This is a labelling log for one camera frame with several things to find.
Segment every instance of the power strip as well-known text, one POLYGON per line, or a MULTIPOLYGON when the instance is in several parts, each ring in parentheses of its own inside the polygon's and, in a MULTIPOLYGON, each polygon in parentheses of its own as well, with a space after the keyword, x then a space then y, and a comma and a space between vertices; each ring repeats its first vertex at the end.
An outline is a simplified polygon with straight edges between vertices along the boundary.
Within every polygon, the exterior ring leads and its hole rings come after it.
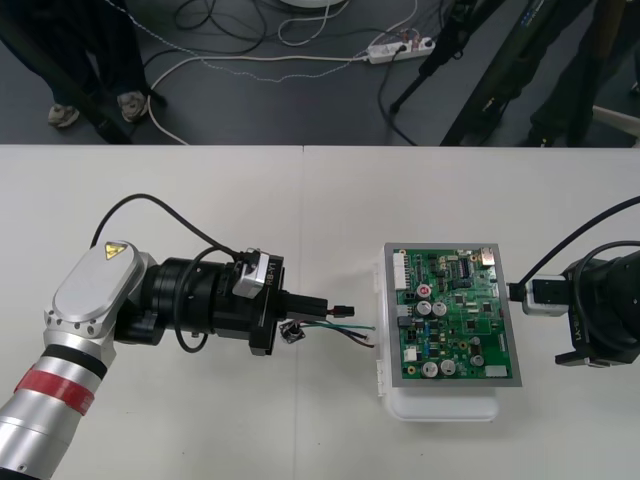
POLYGON ((436 42, 429 37, 423 38, 418 46, 414 46, 413 42, 395 42, 385 43, 384 45, 373 45, 367 49, 369 61, 373 64, 389 63, 398 49, 404 45, 407 49, 398 53, 394 61, 406 60, 408 58, 426 57, 431 55, 433 49, 436 48, 436 42))

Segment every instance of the green circuit board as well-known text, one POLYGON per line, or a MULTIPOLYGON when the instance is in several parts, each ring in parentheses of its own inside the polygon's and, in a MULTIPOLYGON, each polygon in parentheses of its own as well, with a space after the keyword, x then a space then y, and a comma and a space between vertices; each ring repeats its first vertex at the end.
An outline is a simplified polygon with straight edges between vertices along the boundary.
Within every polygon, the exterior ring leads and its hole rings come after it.
POLYGON ((513 378, 493 250, 394 253, 402 378, 513 378))

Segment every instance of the red band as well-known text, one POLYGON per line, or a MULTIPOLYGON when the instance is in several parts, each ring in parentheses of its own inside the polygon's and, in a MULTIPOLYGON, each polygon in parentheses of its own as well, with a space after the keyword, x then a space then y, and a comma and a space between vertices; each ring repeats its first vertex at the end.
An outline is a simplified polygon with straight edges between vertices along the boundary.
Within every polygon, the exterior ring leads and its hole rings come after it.
POLYGON ((89 410, 94 399, 93 393, 82 385, 53 373, 33 368, 20 380, 15 391, 18 390, 33 390, 57 398, 83 416, 89 410))

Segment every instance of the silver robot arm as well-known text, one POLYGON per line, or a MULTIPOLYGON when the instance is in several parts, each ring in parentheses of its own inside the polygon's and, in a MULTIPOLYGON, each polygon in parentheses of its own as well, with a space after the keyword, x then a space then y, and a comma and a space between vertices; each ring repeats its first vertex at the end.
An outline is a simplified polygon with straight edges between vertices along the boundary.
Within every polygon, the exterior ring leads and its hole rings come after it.
POLYGON ((52 477, 115 359, 116 319, 155 261, 127 242, 89 250, 44 312, 45 351, 0 409, 0 480, 52 477))

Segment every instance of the electrolytic capacitor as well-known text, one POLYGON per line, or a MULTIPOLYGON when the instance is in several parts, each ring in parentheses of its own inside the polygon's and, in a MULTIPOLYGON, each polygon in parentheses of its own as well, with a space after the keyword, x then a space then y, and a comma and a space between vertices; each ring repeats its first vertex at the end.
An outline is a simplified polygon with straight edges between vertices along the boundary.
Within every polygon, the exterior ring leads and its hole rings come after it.
POLYGON ((444 317, 447 314, 447 306, 442 302, 434 303, 432 310, 436 317, 444 317))
POLYGON ((453 360, 443 360, 442 363, 440 363, 440 370, 449 377, 456 373, 456 364, 453 360))
POLYGON ((433 362, 427 362, 422 366, 421 371, 423 377, 434 378, 438 375, 438 366, 433 362))
POLYGON ((426 301, 418 302, 416 305, 416 312, 418 312, 418 315, 426 317, 431 313, 431 304, 426 301))
POLYGON ((424 283, 419 285, 418 289, 416 290, 416 295, 419 298, 423 298, 423 299, 429 298, 431 296, 431 287, 424 283))
POLYGON ((473 357, 471 357, 470 362, 474 367, 481 367, 482 365, 484 365, 484 358, 482 357, 482 355, 474 355, 473 357))

